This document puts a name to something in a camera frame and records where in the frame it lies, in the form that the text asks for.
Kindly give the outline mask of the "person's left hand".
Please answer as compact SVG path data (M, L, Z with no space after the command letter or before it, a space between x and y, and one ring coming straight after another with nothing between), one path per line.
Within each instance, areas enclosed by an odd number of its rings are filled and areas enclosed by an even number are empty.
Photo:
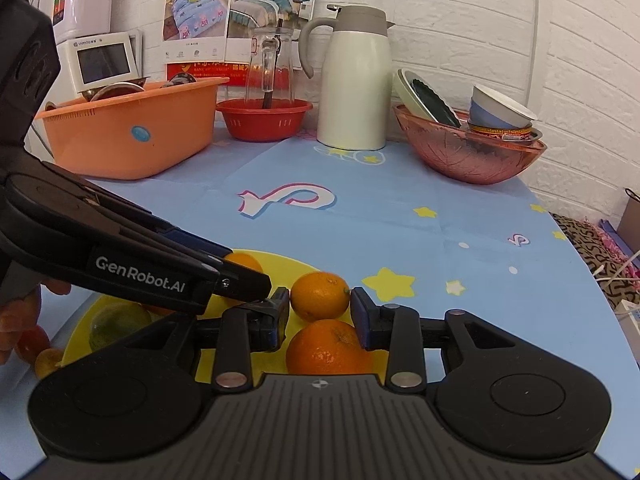
M37 324L41 310L41 286L55 295L68 295L72 285L58 280L45 280L24 298L2 304L0 310L0 365L6 364L22 333Z

